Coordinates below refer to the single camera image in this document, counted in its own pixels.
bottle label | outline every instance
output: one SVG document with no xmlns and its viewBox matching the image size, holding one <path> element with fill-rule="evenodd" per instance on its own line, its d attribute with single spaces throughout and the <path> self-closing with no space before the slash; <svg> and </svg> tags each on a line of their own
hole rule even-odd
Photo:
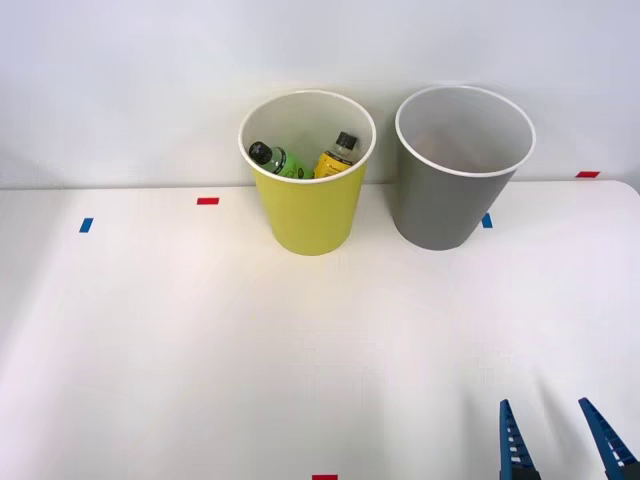
<svg viewBox="0 0 640 480">
<path fill-rule="evenodd" d="M 337 155 L 327 151 L 320 155 L 318 165 L 314 170 L 315 178 L 330 177 L 344 172 L 351 167 L 353 162 L 340 158 Z"/>
<path fill-rule="evenodd" d="M 273 171 L 274 174 L 288 178 L 313 178 L 312 172 L 305 170 L 292 156 L 287 156 L 282 148 L 276 147 L 282 154 L 280 165 Z"/>
</svg>

yellow bucket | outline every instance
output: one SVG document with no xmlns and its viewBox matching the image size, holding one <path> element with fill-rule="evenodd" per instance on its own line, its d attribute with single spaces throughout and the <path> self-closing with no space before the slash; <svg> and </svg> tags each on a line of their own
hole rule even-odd
<svg viewBox="0 0 640 480">
<path fill-rule="evenodd" d="M 253 142 L 261 141 L 292 152 L 313 169 L 343 131 L 358 138 L 357 163 L 331 177 L 280 177 L 263 170 L 247 154 Z M 253 168 L 273 234 L 284 248 L 300 255 L 322 255 L 349 237 L 367 160 L 376 144 L 375 124 L 361 105 L 332 92 L 292 92 L 250 112 L 238 141 Z"/>
</svg>

gray bucket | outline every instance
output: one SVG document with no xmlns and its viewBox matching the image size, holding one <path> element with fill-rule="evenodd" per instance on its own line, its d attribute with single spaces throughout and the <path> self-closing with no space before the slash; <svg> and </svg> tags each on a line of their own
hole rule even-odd
<svg viewBox="0 0 640 480">
<path fill-rule="evenodd" d="M 469 238 L 536 143 L 520 107 L 468 86 L 413 94 L 398 109 L 396 134 L 393 220 L 407 240 L 431 250 Z"/>
</svg>

bottle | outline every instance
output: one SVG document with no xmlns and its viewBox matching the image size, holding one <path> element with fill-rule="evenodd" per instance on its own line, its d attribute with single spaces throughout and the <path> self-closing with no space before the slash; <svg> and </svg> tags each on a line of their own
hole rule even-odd
<svg viewBox="0 0 640 480">
<path fill-rule="evenodd" d="M 342 173 L 351 167 L 355 163 L 352 154 L 357 141 L 358 139 L 353 135 L 340 132 L 333 148 L 320 155 L 320 160 L 314 170 L 315 177 L 329 177 Z"/>
<path fill-rule="evenodd" d="M 311 169 L 305 167 L 294 155 L 283 148 L 269 148 L 262 142 L 255 142 L 249 147 L 251 159 L 264 168 L 281 177 L 313 178 Z"/>
</svg>

green bottle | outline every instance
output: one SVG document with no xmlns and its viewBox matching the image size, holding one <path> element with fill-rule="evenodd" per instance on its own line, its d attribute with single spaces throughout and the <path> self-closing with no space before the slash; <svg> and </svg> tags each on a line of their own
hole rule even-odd
<svg viewBox="0 0 640 480">
<path fill-rule="evenodd" d="M 284 151 L 283 148 L 269 148 L 262 142 L 255 142 L 249 147 L 251 159 L 264 168 L 281 177 L 313 178 L 313 170 L 305 167 L 295 156 Z"/>
</svg>

